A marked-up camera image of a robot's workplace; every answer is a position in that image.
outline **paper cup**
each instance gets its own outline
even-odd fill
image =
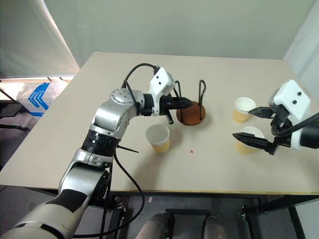
[[[252,126],[246,126],[246,127],[243,127],[240,132],[243,132],[243,133],[251,133],[253,135],[255,135],[256,137],[258,138],[265,138],[264,137],[264,134],[257,128],[255,127],[252,127]],[[249,153],[252,153],[252,152],[256,152],[256,151],[259,151],[260,149],[258,148],[254,148],[254,147],[250,147],[250,146],[247,146],[245,145],[244,143],[238,141],[236,143],[236,150],[241,153],[241,154],[249,154]]]
[[[235,101],[235,109],[233,114],[233,120],[236,123],[246,122],[251,115],[248,114],[248,111],[256,108],[256,103],[247,97],[240,97]]]
[[[145,135],[156,153],[169,150],[169,129],[166,126],[154,124],[146,130]]]

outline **wooden tabletop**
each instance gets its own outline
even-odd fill
[[[81,147],[91,120],[119,88],[137,64],[161,65],[181,83],[182,95],[198,100],[198,84],[203,79],[204,121],[196,126],[165,116],[136,117],[120,145],[139,153],[118,149],[119,160],[145,191],[319,194],[318,151],[295,151],[280,147],[271,156],[264,151],[250,155],[235,150],[232,133],[243,126],[259,128],[272,140],[270,120],[252,117],[244,124],[232,121],[234,102],[250,97],[257,106],[266,106],[273,92],[295,79],[283,60],[188,57],[119,53],[94,53],[68,87],[55,100],[0,173],[0,184],[56,189],[74,152]],[[152,71],[137,70],[129,79],[132,89],[148,92]],[[313,111],[318,108],[312,105]],[[155,154],[145,137],[152,124],[170,129],[171,149]],[[136,190],[115,165],[113,191]]]

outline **brown round base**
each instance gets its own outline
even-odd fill
[[[179,122],[184,125],[197,125],[201,123],[205,118],[205,108],[204,106],[199,106],[198,102],[193,101],[193,105],[186,109],[177,110],[176,116]]]

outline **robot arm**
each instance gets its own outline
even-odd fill
[[[172,97],[174,87],[173,78],[162,67],[152,78],[148,94],[130,88],[113,90],[96,111],[82,147],[60,181],[58,196],[36,207],[2,238],[72,238],[89,202],[106,192],[110,180],[106,168],[113,162],[130,119],[166,115],[172,123],[169,110],[192,105],[187,98]]]
[[[279,145],[300,150],[319,148],[319,114],[310,115],[310,99],[294,80],[284,83],[268,101],[269,107],[258,107],[248,113],[260,118],[272,119],[274,142],[248,133],[234,133],[244,144],[265,150],[274,155]]]

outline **floor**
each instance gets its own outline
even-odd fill
[[[2,123],[21,123],[28,121],[28,115],[18,114],[14,118],[1,119]],[[4,166],[12,154],[22,143],[28,132],[16,129],[0,129],[0,164]],[[52,199],[52,196],[20,187],[0,187],[0,235],[22,219],[34,207]],[[139,196],[125,198],[129,211],[125,220],[140,207]],[[186,198],[171,196],[146,197],[146,205],[141,215],[127,228],[120,231],[119,239],[133,239],[143,224],[152,215],[164,211],[166,208],[176,209],[209,209],[222,224],[229,239],[249,239],[248,224],[241,218],[241,206],[253,205],[250,199],[212,199]],[[106,221],[108,226],[110,214]],[[77,234],[90,234],[100,231],[102,210],[89,207],[78,227]],[[173,232],[174,239],[200,239],[201,226],[204,216],[176,216]],[[293,224],[288,210],[271,212],[258,218],[263,239],[296,239]]]

